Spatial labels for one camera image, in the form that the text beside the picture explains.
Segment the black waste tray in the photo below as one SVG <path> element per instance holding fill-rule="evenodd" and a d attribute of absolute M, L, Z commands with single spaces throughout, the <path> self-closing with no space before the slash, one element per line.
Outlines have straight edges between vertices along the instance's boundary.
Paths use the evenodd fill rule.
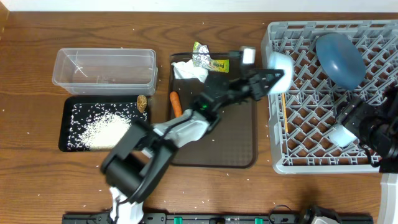
<path fill-rule="evenodd" d="M 130 120 L 149 121 L 149 107 L 140 113 L 137 96 L 72 96 L 65 101 L 58 148 L 63 152 L 90 151 L 80 141 L 84 126 L 104 114 L 117 114 Z"/>

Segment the aluminium foil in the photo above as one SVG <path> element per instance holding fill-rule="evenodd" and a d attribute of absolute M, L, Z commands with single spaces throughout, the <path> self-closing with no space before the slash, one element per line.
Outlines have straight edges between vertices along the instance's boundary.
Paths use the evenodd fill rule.
<path fill-rule="evenodd" d="M 207 45 L 195 42 L 193 45 L 192 60 L 195 67 L 209 69 L 211 57 Z"/>

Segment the spilled white rice pile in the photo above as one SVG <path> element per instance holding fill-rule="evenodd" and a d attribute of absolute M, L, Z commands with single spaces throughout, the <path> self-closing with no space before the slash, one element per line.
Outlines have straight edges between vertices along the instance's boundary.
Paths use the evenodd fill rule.
<path fill-rule="evenodd" d="M 84 126 L 79 141 L 90 151 L 112 149 L 130 128 L 131 122 L 117 114 L 104 114 Z"/>

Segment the white napkin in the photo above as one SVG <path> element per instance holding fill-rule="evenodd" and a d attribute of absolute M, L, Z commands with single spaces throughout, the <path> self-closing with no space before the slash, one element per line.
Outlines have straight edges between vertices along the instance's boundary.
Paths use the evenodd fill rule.
<path fill-rule="evenodd" d="M 173 62 L 171 66 L 173 66 L 174 77 L 179 80 L 196 78 L 204 83 L 208 76 L 208 70 L 202 67 L 195 67 L 193 60 L 189 60 L 188 62 Z"/>

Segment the light blue cup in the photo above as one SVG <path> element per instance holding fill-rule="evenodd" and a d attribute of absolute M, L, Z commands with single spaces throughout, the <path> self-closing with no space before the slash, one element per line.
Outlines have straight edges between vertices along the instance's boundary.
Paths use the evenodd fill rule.
<path fill-rule="evenodd" d="M 357 140 L 357 137 L 341 124 L 335 124 L 331 127 L 328 138 L 339 147 L 346 147 Z"/>

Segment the brown food scrap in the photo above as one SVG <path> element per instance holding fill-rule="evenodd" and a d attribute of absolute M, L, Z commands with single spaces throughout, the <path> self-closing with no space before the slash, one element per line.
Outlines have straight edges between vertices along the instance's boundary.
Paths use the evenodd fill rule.
<path fill-rule="evenodd" d="M 140 113 L 144 113 L 147 107 L 147 97 L 139 95 L 136 101 L 136 107 Z"/>

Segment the black rail at table edge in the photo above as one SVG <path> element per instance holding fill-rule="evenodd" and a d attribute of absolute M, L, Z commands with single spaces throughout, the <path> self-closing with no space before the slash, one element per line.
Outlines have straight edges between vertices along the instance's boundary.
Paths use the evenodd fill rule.
<path fill-rule="evenodd" d="M 373 224 L 374 219 L 364 214 L 342 214 L 317 205 L 302 210 L 300 213 L 286 205 L 275 206 L 268 214 L 174 214 L 155 212 L 145 213 L 142 204 L 135 205 L 128 212 L 127 206 L 119 205 L 111 211 L 99 213 L 66 213 L 63 224 L 300 224 L 300 223 L 335 223 L 335 224 Z"/>

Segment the wooden chopstick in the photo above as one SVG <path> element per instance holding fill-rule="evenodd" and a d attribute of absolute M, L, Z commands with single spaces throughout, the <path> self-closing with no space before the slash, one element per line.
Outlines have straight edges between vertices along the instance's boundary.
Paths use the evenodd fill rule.
<path fill-rule="evenodd" d="M 289 132 L 288 122 L 287 122 L 287 112 L 286 112 L 286 100 L 285 100 L 285 93 L 282 94 L 282 111 L 284 115 L 284 128 L 285 132 Z"/>

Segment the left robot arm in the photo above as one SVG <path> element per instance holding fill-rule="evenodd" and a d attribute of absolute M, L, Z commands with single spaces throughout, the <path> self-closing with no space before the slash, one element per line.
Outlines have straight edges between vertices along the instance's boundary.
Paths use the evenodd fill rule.
<path fill-rule="evenodd" d="M 110 186 L 113 208 L 110 223 L 139 223 L 144 200 L 154 191 L 178 150 L 214 130 L 220 108 L 255 101 L 281 84 L 287 72 L 252 69 L 228 80 L 220 74 L 207 76 L 203 91 L 178 118 L 149 125 L 135 121 L 100 166 Z"/>

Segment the yellow green candy wrapper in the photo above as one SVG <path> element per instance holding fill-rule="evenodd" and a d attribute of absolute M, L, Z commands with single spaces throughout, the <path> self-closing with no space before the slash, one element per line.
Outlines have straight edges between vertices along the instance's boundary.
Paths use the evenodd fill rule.
<path fill-rule="evenodd" d="M 214 72 L 222 72 L 228 73 L 229 72 L 229 60 L 223 59 L 211 59 L 209 64 L 209 70 Z"/>

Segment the dark blue plate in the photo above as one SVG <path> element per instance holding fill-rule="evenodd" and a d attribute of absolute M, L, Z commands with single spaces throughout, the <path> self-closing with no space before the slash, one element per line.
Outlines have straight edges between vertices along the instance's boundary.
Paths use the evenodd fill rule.
<path fill-rule="evenodd" d="M 364 60 L 347 36 L 329 33 L 316 41 L 320 65 L 340 88 L 354 90 L 365 78 Z"/>

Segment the orange carrot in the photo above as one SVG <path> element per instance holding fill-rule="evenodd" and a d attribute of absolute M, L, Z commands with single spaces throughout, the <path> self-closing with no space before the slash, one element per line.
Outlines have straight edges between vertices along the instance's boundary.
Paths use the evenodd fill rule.
<path fill-rule="evenodd" d="M 176 118 L 180 117 L 182 115 L 182 107 L 178 93 L 176 91 L 172 91 L 169 95 L 169 98 L 175 117 Z"/>

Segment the dark brown serving tray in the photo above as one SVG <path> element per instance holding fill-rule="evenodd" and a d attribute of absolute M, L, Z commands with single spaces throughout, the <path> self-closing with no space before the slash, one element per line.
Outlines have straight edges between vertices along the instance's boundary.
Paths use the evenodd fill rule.
<path fill-rule="evenodd" d="M 211 54 L 214 59 L 228 59 L 229 80 L 240 77 L 239 60 L 228 58 L 228 53 Z M 170 66 L 169 93 L 176 91 L 182 109 L 188 109 L 192 98 L 203 91 L 204 84 L 197 78 L 177 79 Z M 248 99 L 240 105 L 229 105 L 220 110 L 221 121 L 202 139 L 180 148 L 172 164 L 175 166 L 246 169 L 257 159 L 257 102 Z"/>

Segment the grey plastic dishwasher rack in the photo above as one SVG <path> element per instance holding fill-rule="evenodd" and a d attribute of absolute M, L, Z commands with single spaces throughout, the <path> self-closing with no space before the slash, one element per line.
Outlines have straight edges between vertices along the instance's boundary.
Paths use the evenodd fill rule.
<path fill-rule="evenodd" d="M 346 91 L 331 81 L 316 54 L 319 37 L 338 33 L 359 50 L 366 74 Z M 282 94 L 269 100 L 269 137 L 273 168 L 278 174 L 373 173 L 365 152 L 355 142 L 346 147 L 328 138 L 337 108 L 359 97 L 372 106 L 386 100 L 397 86 L 397 21 L 271 22 L 261 42 L 263 59 L 272 52 L 293 58 L 294 76 L 285 93 L 289 132 L 285 132 Z"/>

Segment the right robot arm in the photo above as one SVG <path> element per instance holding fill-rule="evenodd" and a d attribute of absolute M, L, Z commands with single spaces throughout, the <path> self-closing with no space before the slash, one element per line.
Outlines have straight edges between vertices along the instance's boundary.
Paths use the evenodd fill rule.
<path fill-rule="evenodd" d="M 379 107 L 360 98 L 339 110 L 336 122 L 358 138 L 359 144 L 381 179 L 378 223 L 397 223 L 397 88 L 386 91 Z"/>

